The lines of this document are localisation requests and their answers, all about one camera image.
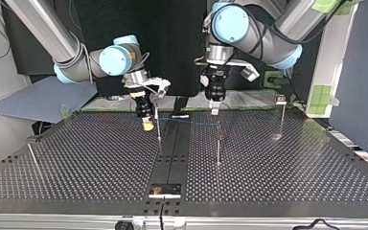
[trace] vertical metal rod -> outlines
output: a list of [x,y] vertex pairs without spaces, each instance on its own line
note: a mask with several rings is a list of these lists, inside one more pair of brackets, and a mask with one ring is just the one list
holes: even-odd
[[282,113],[282,123],[280,124],[280,135],[283,136],[283,124],[285,121],[285,114],[286,114],[286,104],[283,105],[283,113]]
[[221,135],[221,129],[220,129],[220,121],[218,121],[218,125],[217,125],[217,129],[218,129],[218,141],[217,141],[217,165],[220,165],[220,140],[222,138]]
[[220,165],[220,139],[218,139],[218,156],[217,156],[217,164]]
[[156,120],[156,125],[157,125],[157,140],[158,140],[158,144],[159,144],[159,149],[160,149],[160,155],[163,155],[163,151],[161,148],[161,131],[160,131],[160,122],[159,122],[159,113],[158,113],[158,105],[156,104],[154,106],[154,119]]
[[35,152],[33,151],[33,147],[32,147],[32,144],[28,143],[28,148],[29,148],[29,153],[31,154],[32,158],[33,158],[33,161],[35,164],[38,164],[37,163],[37,159],[35,158]]

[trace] robot end effector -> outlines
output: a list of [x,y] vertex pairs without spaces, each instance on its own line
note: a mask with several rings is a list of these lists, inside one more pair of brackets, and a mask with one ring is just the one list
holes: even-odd
[[195,63],[207,65],[201,74],[201,83],[206,87],[205,94],[211,101],[213,115],[218,115],[219,106],[225,99],[224,83],[232,66],[243,67],[241,75],[248,81],[260,76],[252,64],[233,59],[236,49],[281,70],[292,67],[302,54],[300,44],[288,43],[273,34],[238,4],[216,3],[204,21],[204,33],[208,35],[206,63],[200,62],[200,58]]
[[[150,76],[144,65],[150,54],[142,55],[135,35],[119,37],[113,42],[112,46],[91,52],[89,58],[81,58],[81,63],[77,61],[69,67],[55,64],[57,77],[63,83],[88,81],[89,69],[97,78],[123,75],[122,82],[128,89],[130,97],[136,102],[136,113],[143,120],[144,130],[152,130],[151,118],[154,116],[154,109],[150,94],[154,93],[163,98],[171,84],[168,80]],[[157,86],[158,90],[150,88],[152,85]]]
[[[6,3],[52,56],[60,81],[77,83],[123,75],[145,130],[153,129],[150,93],[164,97],[170,82],[150,77],[144,65],[149,54],[142,56],[136,36],[116,38],[113,45],[88,53],[85,46],[67,31],[46,0],[6,0]],[[151,85],[157,86],[158,91],[151,89]]]

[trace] metal bracket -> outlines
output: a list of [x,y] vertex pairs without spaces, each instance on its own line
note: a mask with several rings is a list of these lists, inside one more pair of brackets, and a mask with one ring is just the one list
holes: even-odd
[[330,104],[331,104],[332,106],[336,106],[336,107],[338,107],[338,106],[339,106],[339,99],[338,99],[338,98],[336,98],[336,97],[334,97],[334,96],[331,96],[331,102],[330,102]]
[[143,83],[143,85],[148,86],[148,85],[156,85],[158,86],[158,91],[157,91],[157,97],[158,98],[164,98],[164,96],[166,96],[167,90],[169,89],[170,85],[172,85],[168,80],[164,80],[161,78],[151,78],[148,79],[147,81],[145,81]]
[[[148,226],[159,226],[160,220],[158,218],[147,219],[147,218],[136,218],[133,221],[133,227],[135,230],[147,230]],[[167,218],[164,221],[164,227],[172,230],[186,230],[187,222],[184,218]]]
[[213,116],[218,116],[219,115],[220,104],[221,104],[221,102],[210,101],[209,107],[212,109],[211,114]]
[[195,65],[209,65],[209,64],[215,65],[225,64],[230,66],[244,67],[243,70],[241,71],[241,75],[250,82],[254,81],[260,76],[259,72],[255,69],[255,67],[251,63],[244,60],[232,59],[229,62],[225,63],[224,60],[206,59],[206,61],[204,61],[203,57],[195,59]]

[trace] green tape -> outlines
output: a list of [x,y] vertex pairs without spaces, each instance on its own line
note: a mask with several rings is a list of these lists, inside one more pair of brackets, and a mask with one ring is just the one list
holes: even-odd
[[81,112],[132,112],[128,108],[83,108]]
[[[250,111],[250,110],[272,110],[279,108],[279,106],[276,105],[265,105],[265,106],[231,106],[231,109],[228,108],[222,108],[222,111]],[[211,111],[211,108],[209,107],[185,107],[183,108],[183,111]]]
[[340,0],[316,0],[312,8],[316,11],[328,13],[331,12]]
[[297,96],[295,94],[291,95],[291,97],[289,97],[289,103],[293,104],[296,99],[297,99]]
[[324,115],[331,103],[331,90],[329,85],[315,85],[310,98],[309,114]]
[[70,112],[68,111],[68,106],[65,104],[61,106],[61,116],[64,120],[67,120],[71,117]]
[[348,1],[346,2],[340,9],[339,11],[337,11],[336,15],[347,15],[347,14],[351,14],[351,12],[353,11],[354,5],[356,5],[357,2],[356,1]]
[[282,79],[284,77],[283,71],[265,71],[264,72],[264,88],[282,88],[281,85],[273,84],[272,82],[269,82],[269,78],[276,78],[276,79]]

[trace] gray panel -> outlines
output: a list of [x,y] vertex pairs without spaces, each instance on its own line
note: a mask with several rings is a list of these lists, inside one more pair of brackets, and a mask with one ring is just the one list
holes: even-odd
[[288,111],[281,133],[280,110],[220,116],[220,165],[217,127],[192,126],[183,216],[368,215],[368,165],[313,120]]
[[368,0],[356,13],[336,97],[332,126],[368,151]]
[[0,214],[159,215],[148,191],[167,179],[183,191],[166,216],[368,219],[368,164],[299,111],[280,116],[221,111],[218,166],[210,112],[162,122],[162,154],[133,113],[80,114],[34,146],[38,166],[24,149],[0,164]]
[[144,205],[159,145],[157,132],[143,131],[133,113],[88,113],[44,138],[34,151],[38,166],[30,154],[16,154],[0,171],[0,204],[11,204],[4,210],[22,213],[22,206],[30,206],[26,210],[33,213],[52,213],[62,207],[61,212],[84,213],[81,207],[95,203],[90,209],[100,213],[142,214],[136,208]]
[[0,115],[57,124],[63,119],[64,104],[72,113],[96,93],[95,84],[90,82],[64,84],[49,77],[0,101]]

